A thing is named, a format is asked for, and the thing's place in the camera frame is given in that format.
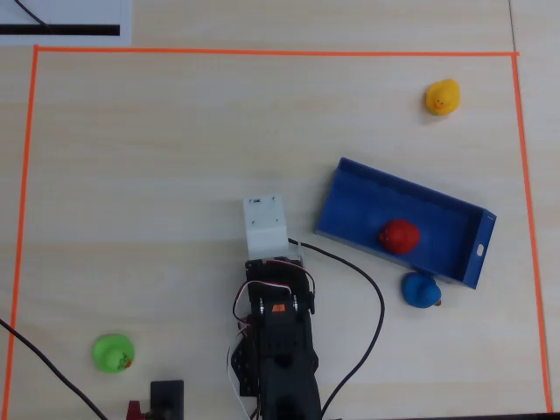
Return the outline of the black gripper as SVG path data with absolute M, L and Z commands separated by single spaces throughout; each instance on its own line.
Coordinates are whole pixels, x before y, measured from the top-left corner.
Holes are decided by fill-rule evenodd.
M 286 285 L 305 285 L 303 265 L 286 257 L 252 260 L 245 263 L 246 278 Z

